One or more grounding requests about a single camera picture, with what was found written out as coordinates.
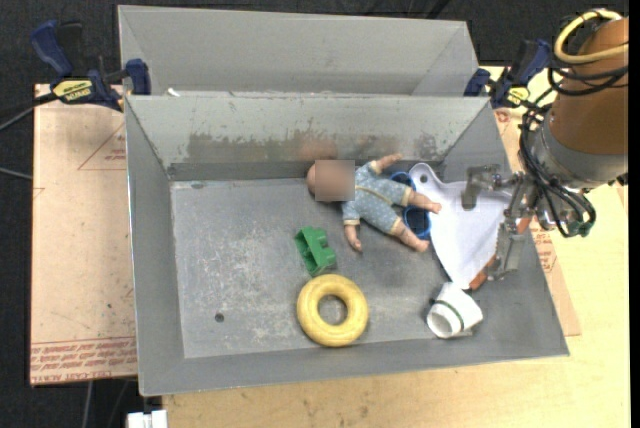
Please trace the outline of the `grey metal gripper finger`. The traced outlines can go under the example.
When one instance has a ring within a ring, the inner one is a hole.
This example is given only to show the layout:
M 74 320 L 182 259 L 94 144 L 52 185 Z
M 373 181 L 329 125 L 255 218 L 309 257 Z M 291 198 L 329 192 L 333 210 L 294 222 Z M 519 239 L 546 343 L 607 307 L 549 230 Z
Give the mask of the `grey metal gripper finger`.
M 496 253 L 486 267 L 487 278 L 490 281 L 499 280 L 508 272 L 518 269 L 524 243 L 525 236 L 523 234 L 498 237 Z
M 501 190 L 511 186 L 511 177 L 501 174 L 499 164 L 487 164 L 469 167 L 466 171 L 466 185 L 462 193 L 461 204 L 464 210 L 473 210 L 483 190 Z

